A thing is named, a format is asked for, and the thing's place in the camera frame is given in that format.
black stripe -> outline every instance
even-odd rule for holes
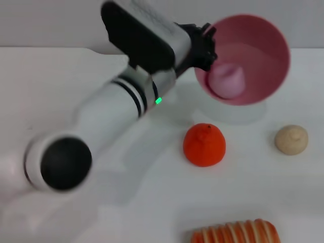
[[[126,85],[124,85],[123,83],[121,83],[121,82],[119,82],[119,81],[117,81],[117,80],[112,81],[112,83],[121,86],[122,88],[124,88],[124,89],[127,91],[127,93],[130,94],[130,96],[133,98],[133,100],[134,100],[134,102],[135,102],[135,104],[136,104],[137,111],[138,111],[138,117],[140,117],[141,114],[142,114],[142,111],[141,111],[141,104],[140,104],[139,100],[137,99],[136,95],[133,93],[133,91],[130,90],[130,88],[128,88]]]
[[[125,80],[126,82],[128,82],[130,85],[132,85],[136,89],[136,91],[139,93],[139,95],[142,98],[142,101],[143,101],[143,104],[144,104],[144,112],[146,112],[146,110],[147,110],[147,100],[146,100],[145,93],[143,92],[141,87],[129,77],[121,75],[118,78],[121,78],[121,79]]]
[[[153,91],[154,91],[155,100],[157,100],[158,99],[157,87],[156,87],[154,81],[152,81],[152,83],[153,83]]]

toy orange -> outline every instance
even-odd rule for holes
[[[225,155],[226,143],[221,131],[212,124],[200,123],[191,127],[184,140],[183,152],[196,166],[217,164]]]

bread roll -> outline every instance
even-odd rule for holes
[[[275,227],[257,219],[227,223],[195,231],[191,243],[280,243]]]
[[[277,132],[274,143],[284,154],[296,155],[303,152],[307,147],[308,134],[301,126],[289,125]]]

white wall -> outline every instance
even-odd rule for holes
[[[116,53],[101,22],[103,0],[1,0],[0,46],[87,47]],[[253,13],[277,25],[292,47],[324,47],[324,0],[151,0],[178,23]]]

orange striped object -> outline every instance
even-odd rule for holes
[[[193,233],[191,243],[280,243],[275,227],[268,221],[227,223]]]

